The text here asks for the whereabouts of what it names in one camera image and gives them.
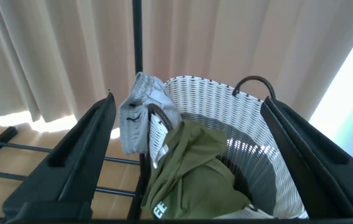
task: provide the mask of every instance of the wooden floor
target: wooden floor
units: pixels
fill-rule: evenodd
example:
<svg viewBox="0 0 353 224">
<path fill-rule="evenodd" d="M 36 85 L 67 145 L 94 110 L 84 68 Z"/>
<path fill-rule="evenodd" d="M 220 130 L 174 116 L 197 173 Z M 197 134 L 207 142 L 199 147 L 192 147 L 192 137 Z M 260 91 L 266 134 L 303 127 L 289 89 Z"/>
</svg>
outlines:
<svg viewBox="0 0 353 224">
<path fill-rule="evenodd" d="M 0 133 L 6 127 L 0 126 Z M 53 148 L 67 133 L 38 133 L 28 124 L 17 127 L 19 134 L 10 142 Z M 0 172 L 29 175 L 47 155 L 45 152 L 29 151 L 4 147 L 0 149 Z M 119 139 L 112 139 L 107 148 L 107 156 L 138 160 L 138 155 L 126 156 L 121 151 Z M 139 177 L 139 166 L 105 161 L 101 169 L 98 186 L 134 191 Z M 3 216 L 3 201 L 20 185 L 21 181 L 0 178 L 0 217 Z M 95 193 L 92 202 L 94 218 L 126 218 L 132 198 Z M 141 218 L 150 218 L 143 213 Z"/>
</svg>

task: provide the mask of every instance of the laundry basket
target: laundry basket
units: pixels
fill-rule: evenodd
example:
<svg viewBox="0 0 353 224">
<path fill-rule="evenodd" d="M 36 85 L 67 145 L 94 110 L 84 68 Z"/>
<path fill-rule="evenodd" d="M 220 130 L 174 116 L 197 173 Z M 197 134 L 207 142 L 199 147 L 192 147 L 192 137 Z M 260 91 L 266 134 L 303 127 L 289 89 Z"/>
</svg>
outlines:
<svg viewBox="0 0 353 224">
<path fill-rule="evenodd" d="M 168 80 L 166 88 L 184 119 L 225 132 L 227 151 L 219 159 L 235 174 L 236 190 L 243 189 L 252 204 L 269 215 L 307 218 L 283 157 L 261 117 L 262 101 L 239 91 L 248 80 L 263 82 L 275 98 L 273 88 L 262 77 L 246 77 L 232 88 L 205 78 L 180 76 Z M 149 112 L 149 147 L 158 151 L 167 147 L 163 142 L 172 126 L 156 105 L 150 105 Z"/>
</svg>

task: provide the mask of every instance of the olive green clothing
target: olive green clothing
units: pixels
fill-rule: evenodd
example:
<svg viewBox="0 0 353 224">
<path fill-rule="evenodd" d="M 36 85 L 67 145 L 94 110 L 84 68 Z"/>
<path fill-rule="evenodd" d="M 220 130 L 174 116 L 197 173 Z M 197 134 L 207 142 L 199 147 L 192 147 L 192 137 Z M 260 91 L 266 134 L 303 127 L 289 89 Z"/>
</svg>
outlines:
<svg viewBox="0 0 353 224">
<path fill-rule="evenodd" d="M 151 169 L 142 207 L 167 218 L 214 218 L 250 204 L 233 189 L 234 175 L 218 159 L 226 151 L 223 131 L 183 120 L 165 138 L 169 152 Z"/>
</svg>

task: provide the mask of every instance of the beige curtain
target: beige curtain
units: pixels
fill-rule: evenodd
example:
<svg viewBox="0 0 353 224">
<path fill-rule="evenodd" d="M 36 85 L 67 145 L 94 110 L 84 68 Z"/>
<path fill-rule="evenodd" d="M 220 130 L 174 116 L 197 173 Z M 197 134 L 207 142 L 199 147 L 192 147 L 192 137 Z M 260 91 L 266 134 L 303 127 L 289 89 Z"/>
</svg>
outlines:
<svg viewBox="0 0 353 224">
<path fill-rule="evenodd" d="M 143 0 L 145 72 L 261 75 L 306 119 L 352 46 L 351 0 Z M 119 105 L 133 79 L 131 1 L 0 0 L 0 116 L 80 118 L 107 89 Z"/>
</svg>

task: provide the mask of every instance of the laundry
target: laundry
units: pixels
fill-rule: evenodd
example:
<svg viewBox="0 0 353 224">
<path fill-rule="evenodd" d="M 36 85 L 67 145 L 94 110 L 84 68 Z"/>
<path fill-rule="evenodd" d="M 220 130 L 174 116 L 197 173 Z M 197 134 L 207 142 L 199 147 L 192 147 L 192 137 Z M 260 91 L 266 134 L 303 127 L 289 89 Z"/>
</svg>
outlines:
<svg viewBox="0 0 353 224">
<path fill-rule="evenodd" d="M 250 200 L 233 188 L 234 175 L 216 155 L 226 135 L 183 120 L 165 138 L 169 152 L 151 171 L 142 207 L 160 219 L 215 218 L 244 209 Z"/>
<path fill-rule="evenodd" d="M 164 83 L 157 77 L 139 72 L 136 75 L 129 97 L 121 104 L 119 111 L 120 139 L 124 154 L 148 151 L 148 105 L 151 103 L 156 104 L 165 112 L 173 128 L 177 127 L 182 121 L 182 117 Z M 166 154 L 166 150 L 157 150 L 150 151 L 155 164 Z"/>
</svg>

